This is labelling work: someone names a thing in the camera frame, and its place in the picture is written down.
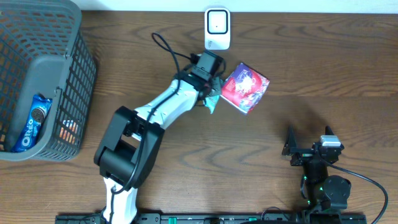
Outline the teal wet wipes pack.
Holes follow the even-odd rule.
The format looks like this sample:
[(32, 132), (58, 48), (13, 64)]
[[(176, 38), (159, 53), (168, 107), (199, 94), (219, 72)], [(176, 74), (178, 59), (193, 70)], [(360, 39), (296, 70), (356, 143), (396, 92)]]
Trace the teal wet wipes pack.
[(203, 100), (204, 106), (210, 110), (211, 114), (214, 113), (220, 95), (222, 93), (221, 91), (222, 84), (223, 81), (219, 77), (214, 78), (212, 82), (211, 91)]

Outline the orange Kleenex tissue pack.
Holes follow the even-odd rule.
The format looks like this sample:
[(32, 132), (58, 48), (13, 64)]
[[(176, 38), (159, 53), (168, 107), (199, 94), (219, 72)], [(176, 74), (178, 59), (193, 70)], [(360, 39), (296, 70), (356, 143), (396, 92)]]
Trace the orange Kleenex tissue pack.
[(78, 125), (73, 120), (64, 120), (63, 126), (60, 129), (59, 137), (66, 142), (75, 143), (75, 134), (78, 131)]

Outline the blue Oreo cookie pack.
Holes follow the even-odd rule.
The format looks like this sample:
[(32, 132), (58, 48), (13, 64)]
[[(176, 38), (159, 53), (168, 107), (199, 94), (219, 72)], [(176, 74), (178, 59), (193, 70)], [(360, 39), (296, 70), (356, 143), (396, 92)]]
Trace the blue Oreo cookie pack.
[(25, 152), (36, 145), (41, 126), (50, 111), (51, 105), (52, 99), (40, 95), (33, 96), (27, 121), (11, 152)]

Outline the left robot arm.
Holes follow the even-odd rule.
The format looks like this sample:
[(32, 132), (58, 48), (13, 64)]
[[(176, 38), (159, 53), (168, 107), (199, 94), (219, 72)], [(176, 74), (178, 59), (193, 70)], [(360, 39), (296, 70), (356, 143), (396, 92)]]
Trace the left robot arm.
[(225, 60), (208, 50), (192, 57), (151, 102), (134, 110), (121, 106), (113, 114), (94, 155), (106, 186), (105, 223), (132, 223), (137, 190), (154, 166), (165, 130), (220, 89)]

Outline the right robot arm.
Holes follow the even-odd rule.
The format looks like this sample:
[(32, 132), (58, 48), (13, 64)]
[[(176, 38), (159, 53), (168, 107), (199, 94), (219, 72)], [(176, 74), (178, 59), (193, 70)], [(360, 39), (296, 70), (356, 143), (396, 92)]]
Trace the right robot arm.
[(329, 126), (310, 148), (298, 147), (293, 127), (288, 128), (282, 155), (291, 157), (291, 166), (303, 168), (300, 193), (308, 202), (308, 208), (301, 212), (305, 223), (320, 220), (322, 216), (338, 222), (341, 211), (347, 209), (351, 182), (328, 174), (328, 165), (338, 161), (343, 149), (344, 145)]

